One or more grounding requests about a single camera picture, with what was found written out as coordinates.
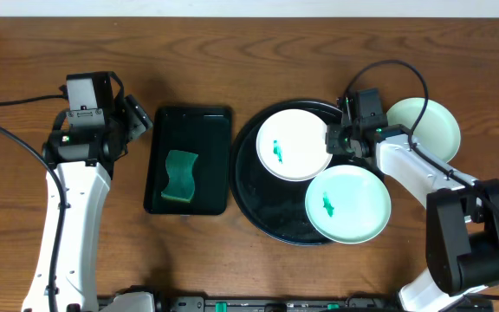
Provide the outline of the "green sponge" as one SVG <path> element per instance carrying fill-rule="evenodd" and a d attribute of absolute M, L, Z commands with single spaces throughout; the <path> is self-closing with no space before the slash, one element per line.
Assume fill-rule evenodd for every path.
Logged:
<path fill-rule="evenodd" d="M 179 150 L 171 150 L 165 159 L 165 170 L 168 183 L 161 192 L 167 200 L 190 203 L 195 194 L 193 168 L 198 155 Z"/>

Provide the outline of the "white plate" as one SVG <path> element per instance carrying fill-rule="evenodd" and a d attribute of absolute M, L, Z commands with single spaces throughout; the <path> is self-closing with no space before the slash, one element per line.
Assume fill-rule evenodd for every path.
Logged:
<path fill-rule="evenodd" d="M 327 124 L 302 109 L 285 109 L 268 117 L 256 136 L 256 153 L 263 167 L 275 177 L 301 182 L 327 168 Z"/>

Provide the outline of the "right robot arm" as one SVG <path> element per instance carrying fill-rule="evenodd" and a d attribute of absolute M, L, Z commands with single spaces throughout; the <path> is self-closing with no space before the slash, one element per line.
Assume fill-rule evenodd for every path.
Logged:
<path fill-rule="evenodd" d="M 330 125 L 327 152 L 365 159 L 426 209 L 426 270 L 399 291 L 405 311 L 499 301 L 499 179 L 481 181 L 437 159 L 402 125 Z"/>

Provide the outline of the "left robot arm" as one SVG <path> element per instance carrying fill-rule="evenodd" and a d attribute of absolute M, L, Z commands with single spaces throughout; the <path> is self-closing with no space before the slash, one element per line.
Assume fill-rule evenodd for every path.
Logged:
<path fill-rule="evenodd" d="M 152 127 L 145 110 L 131 96 L 119 100 L 107 129 L 71 125 L 75 110 L 58 114 L 44 156 L 48 209 L 36 275 L 23 301 L 24 311 L 97 311 L 95 265 L 102 207 L 110 190 L 115 158 L 89 158 L 92 143 L 117 135 L 125 145 Z"/>

